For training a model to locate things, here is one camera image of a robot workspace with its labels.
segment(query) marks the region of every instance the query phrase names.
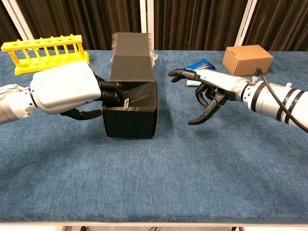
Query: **robotic arm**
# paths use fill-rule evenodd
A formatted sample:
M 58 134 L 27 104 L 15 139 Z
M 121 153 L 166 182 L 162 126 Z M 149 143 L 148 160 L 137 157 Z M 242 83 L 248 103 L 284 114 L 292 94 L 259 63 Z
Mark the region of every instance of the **robotic arm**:
M 186 78 L 201 82 L 195 94 L 198 102 L 205 108 L 205 112 L 198 118 L 190 120 L 189 125 L 206 122 L 227 100 L 230 100 L 244 102 L 248 109 L 254 112 L 300 127 L 308 132 L 306 107 L 308 93 L 293 89 L 290 84 L 281 86 L 267 82 L 261 69 L 256 70 L 252 81 L 210 69 L 197 71 L 176 69 L 168 75 L 173 77 L 172 82 Z M 263 81 L 258 81 L 259 75 L 262 76 Z M 205 96 L 212 100 L 211 103 L 204 99 L 204 92 Z
M 0 88 L 0 124 L 29 117 L 36 108 L 77 120 L 93 119 L 102 111 L 79 112 L 76 108 L 93 101 L 121 106 L 120 88 L 119 83 L 98 77 L 84 61 L 37 72 L 27 88 L 16 84 Z

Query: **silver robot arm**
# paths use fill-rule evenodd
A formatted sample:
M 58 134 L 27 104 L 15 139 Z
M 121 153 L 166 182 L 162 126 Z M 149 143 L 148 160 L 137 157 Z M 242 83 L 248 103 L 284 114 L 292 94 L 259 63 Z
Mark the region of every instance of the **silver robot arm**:
M 173 77 L 172 82 L 185 78 L 201 82 L 195 94 L 199 103 L 204 106 L 205 112 L 198 118 L 190 120 L 188 122 L 190 125 L 206 122 L 227 100 L 230 100 L 244 102 L 248 109 L 291 126 L 298 127 L 298 125 L 302 125 L 307 131 L 308 109 L 305 105 L 308 103 L 308 93 L 304 90 L 293 89 L 290 84 L 281 86 L 269 83 L 273 93 L 286 107 L 291 117 L 296 118 L 299 123 L 296 124 L 290 115 L 286 114 L 277 103 L 265 81 L 258 81 L 259 74 L 261 74 L 260 69 L 256 71 L 252 81 L 244 77 L 232 76 L 210 69 L 201 69 L 196 72 L 177 69 L 171 71 L 168 75 Z M 204 92 L 205 96 L 212 100 L 211 103 L 204 99 Z
M 27 118 L 36 109 L 77 120 L 101 115 L 101 110 L 79 112 L 76 108 L 93 101 L 121 104 L 120 85 L 105 82 L 87 62 L 80 61 L 37 72 L 30 86 L 0 88 L 0 124 Z

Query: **blue tablecloth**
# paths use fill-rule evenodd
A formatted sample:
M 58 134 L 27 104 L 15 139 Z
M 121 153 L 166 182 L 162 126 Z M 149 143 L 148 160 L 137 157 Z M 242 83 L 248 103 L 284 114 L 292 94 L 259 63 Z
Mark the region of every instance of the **blue tablecloth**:
M 108 79 L 110 51 L 89 51 Z M 168 72 L 223 51 L 157 51 L 159 121 L 151 140 L 107 138 L 102 118 L 37 110 L 0 126 L 0 221 L 308 223 L 308 135 L 227 102 L 199 126 L 195 88 Z M 308 90 L 308 53 L 271 52 L 269 81 Z M 28 86 L 0 53 L 0 86 Z M 92 103 L 82 109 L 99 108 Z

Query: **black cable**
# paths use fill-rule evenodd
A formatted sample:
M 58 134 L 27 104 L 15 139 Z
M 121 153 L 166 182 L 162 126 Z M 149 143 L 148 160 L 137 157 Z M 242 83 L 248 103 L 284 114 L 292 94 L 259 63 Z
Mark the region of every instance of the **black cable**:
M 288 111 L 288 109 L 283 105 L 283 103 L 278 99 L 277 95 L 274 93 L 273 89 L 271 88 L 268 80 L 266 79 L 265 75 L 263 73 L 260 73 L 265 85 L 267 86 L 267 88 L 269 89 L 271 95 L 274 97 L 274 99 L 276 100 L 276 102 L 279 104 L 279 106 L 282 108 L 282 110 L 290 117 L 290 119 L 303 131 L 305 131 L 306 133 L 308 133 L 308 129 L 306 127 L 304 127 L 300 122 L 298 122 L 297 119 L 295 119 L 295 117 Z

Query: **black curtain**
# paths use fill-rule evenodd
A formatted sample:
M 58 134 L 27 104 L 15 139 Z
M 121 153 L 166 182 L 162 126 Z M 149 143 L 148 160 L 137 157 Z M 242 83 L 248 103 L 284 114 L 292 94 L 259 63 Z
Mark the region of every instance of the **black curtain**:
M 234 46 L 247 0 L 155 0 L 156 50 Z
M 308 51 L 308 0 L 258 0 L 243 45 Z
M 115 32 L 141 32 L 139 0 L 17 0 L 33 37 L 82 35 L 86 50 L 110 50 Z
M 12 42 L 18 39 L 21 40 L 21 37 L 2 1 L 0 1 L 0 28 L 0 46 L 4 42 Z

